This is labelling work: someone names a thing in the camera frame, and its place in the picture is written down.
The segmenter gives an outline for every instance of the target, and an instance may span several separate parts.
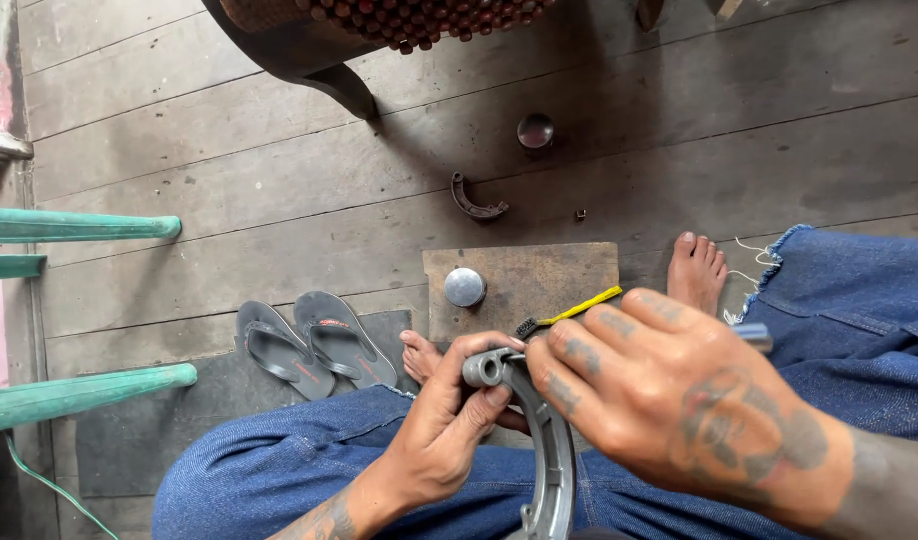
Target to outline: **fingernail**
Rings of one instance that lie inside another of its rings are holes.
[[[486,388],[485,395],[489,405],[493,407],[504,407],[509,404],[509,400],[513,397],[513,391],[512,388],[505,384],[498,384]]]

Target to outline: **hand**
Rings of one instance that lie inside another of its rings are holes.
[[[389,448],[373,464],[392,480],[408,509],[447,499],[465,484],[479,440],[501,416],[512,390],[503,384],[480,388],[463,402],[466,358],[501,347],[525,349],[525,343],[498,331],[456,339],[435,374],[418,393]]]
[[[806,526],[835,513],[848,487],[846,426],[727,325],[658,292],[557,323],[526,362],[589,443],[650,484]]]

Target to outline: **green wire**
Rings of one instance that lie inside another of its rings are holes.
[[[108,528],[106,528],[105,524],[103,524],[102,521],[97,520],[96,517],[93,516],[93,514],[90,513],[89,510],[86,510],[86,508],[85,508],[84,506],[82,506],[82,505],[79,503],[79,500],[76,500],[74,497],[72,497],[71,495],[69,495],[69,493],[67,493],[65,489],[63,489],[63,488],[59,487],[58,485],[52,483],[51,481],[49,481],[49,480],[47,480],[46,478],[42,477],[38,472],[33,471],[32,469],[30,469],[29,467],[27,467],[26,464],[23,463],[22,460],[20,459],[20,455],[19,455],[18,453],[16,453],[16,445],[13,444],[13,437],[10,437],[8,433],[6,434],[6,442],[9,444],[9,453],[12,454],[12,461],[15,461],[15,465],[16,465],[23,473],[25,473],[25,474],[29,475],[30,477],[32,477],[32,478],[38,480],[39,482],[41,482],[41,483],[43,483],[43,484],[45,484],[45,485],[51,487],[53,490],[56,491],[56,493],[58,493],[58,494],[61,495],[62,497],[66,497],[66,498],[69,500],[69,503],[72,503],[72,506],[73,506],[73,507],[75,507],[76,509],[79,509],[79,511],[80,511],[81,513],[85,514],[85,517],[87,517],[87,518],[89,518],[90,520],[92,520],[93,522],[95,522],[95,524],[98,525],[100,529],[102,529],[103,531],[105,531],[106,533],[108,533],[109,536],[112,537],[112,540],[119,540],[119,537],[118,537],[116,534],[114,534],[111,530],[109,530]]]

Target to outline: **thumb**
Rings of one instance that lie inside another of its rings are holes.
[[[479,439],[486,435],[489,427],[506,410],[512,396],[512,389],[505,384],[482,388],[469,396],[449,426],[452,431],[450,436],[455,437],[455,443],[475,449]]]

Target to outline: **left hand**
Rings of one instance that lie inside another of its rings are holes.
[[[480,388],[463,402],[462,364],[468,357],[525,344],[498,331],[457,338],[418,393],[389,448],[373,464],[393,479],[407,509],[451,497],[465,484],[479,440],[507,410],[512,390],[500,384]]]

